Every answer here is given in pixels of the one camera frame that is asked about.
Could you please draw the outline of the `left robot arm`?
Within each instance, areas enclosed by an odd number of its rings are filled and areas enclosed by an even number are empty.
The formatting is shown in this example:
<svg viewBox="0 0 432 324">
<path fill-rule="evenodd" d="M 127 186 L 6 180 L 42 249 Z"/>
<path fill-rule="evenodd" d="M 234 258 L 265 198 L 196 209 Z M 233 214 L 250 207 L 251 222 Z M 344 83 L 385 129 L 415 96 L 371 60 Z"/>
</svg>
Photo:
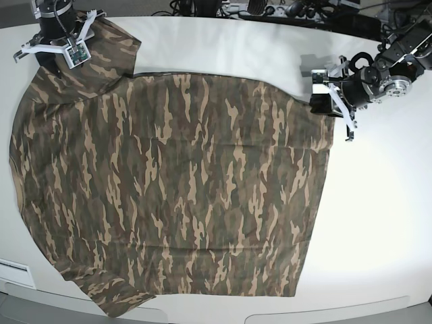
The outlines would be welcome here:
<svg viewBox="0 0 432 324">
<path fill-rule="evenodd" d="M 371 103 L 406 95 L 412 84 L 431 70 L 431 20 L 423 19 L 397 36 L 389 36 L 378 50 L 375 57 L 360 52 L 350 60 L 341 56 L 340 64 L 335 67 L 313 70 L 311 112 L 343 116 L 328 93 L 330 88 L 351 116 Z"/>
</svg>

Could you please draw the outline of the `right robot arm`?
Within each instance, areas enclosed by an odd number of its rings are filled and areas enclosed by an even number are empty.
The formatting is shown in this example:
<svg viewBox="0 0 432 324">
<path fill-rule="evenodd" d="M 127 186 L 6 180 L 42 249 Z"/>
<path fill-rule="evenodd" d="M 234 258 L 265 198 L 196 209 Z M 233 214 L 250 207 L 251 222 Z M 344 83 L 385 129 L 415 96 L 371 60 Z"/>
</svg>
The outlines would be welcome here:
<svg viewBox="0 0 432 324">
<path fill-rule="evenodd" d="M 73 1 L 34 1 L 40 17 L 40 31 L 30 41 L 32 45 L 51 45 L 72 37 L 76 29 L 76 10 Z"/>
</svg>

